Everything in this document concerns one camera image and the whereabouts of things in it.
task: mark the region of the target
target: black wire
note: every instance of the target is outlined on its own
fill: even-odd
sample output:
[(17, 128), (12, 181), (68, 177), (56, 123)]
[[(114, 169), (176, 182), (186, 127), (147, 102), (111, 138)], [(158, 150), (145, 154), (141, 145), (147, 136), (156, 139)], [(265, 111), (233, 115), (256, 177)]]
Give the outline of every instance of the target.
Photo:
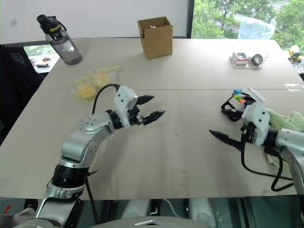
[(104, 91), (107, 87), (110, 87), (110, 86), (113, 86), (113, 87), (115, 87), (116, 90), (118, 90), (118, 88), (119, 88), (120, 85), (119, 85), (119, 84), (107, 84), (107, 85), (105, 85), (104, 87), (102, 87), (102, 88), (97, 92), (96, 97), (95, 97), (95, 100), (94, 100), (94, 104), (93, 104), (92, 114), (95, 113), (96, 102), (97, 102), (97, 99), (98, 99), (99, 95), (101, 94), (102, 91)]
[(92, 210), (93, 210), (93, 214), (94, 214), (95, 224), (98, 225), (97, 210), (96, 210), (96, 206), (95, 206), (95, 203), (94, 203), (91, 188), (90, 188), (90, 185), (89, 185), (89, 180), (86, 178), (85, 181), (86, 181), (85, 185), (86, 185), (87, 193), (89, 194), (89, 198), (90, 198), (90, 202), (91, 202), (91, 206), (92, 206)]
[(246, 134), (242, 134), (242, 137), (241, 137), (240, 150), (241, 150), (241, 162), (242, 162), (243, 167), (246, 170), (248, 170), (249, 172), (252, 172), (252, 173), (255, 173), (255, 174), (258, 174), (258, 175), (263, 175), (263, 176), (268, 176), (268, 177), (275, 177), (275, 180), (273, 181), (273, 183), (271, 185), (271, 190), (273, 190), (273, 191), (281, 191), (283, 189), (286, 189), (286, 188), (289, 188), (289, 187), (293, 186), (293, 183), (290, 183), (290, 184), (282, 186), (278, 189), (274, 188), (276, 183), (278, 182), (278, 180), (280, 178), (285, 179), (285, 180), (290, 180), (290, 181), (293, 180), (292, 178), (289, 178), (289, 177), (281, 177), (282, 170), (283, 170), (283, 160), (282, 160), (282, 158), (279, 154), (278, 154), (278, 157), (279, 157), (280, 166), (279, 166), (279, 172), (277, 173), (277, 175), (268, 174), (268, 173), (264, 173), (264, 172), (258, 172), (258, 171), (252, 170), (252, 169), (250, 169), (246, 166), (246, 164), (245, 164), (245, 146), (246, 146), (246, 142), (247, 142), (247, 139), (248, 139), (249, 135), (250, 135), (250, 133), (247, 132)]

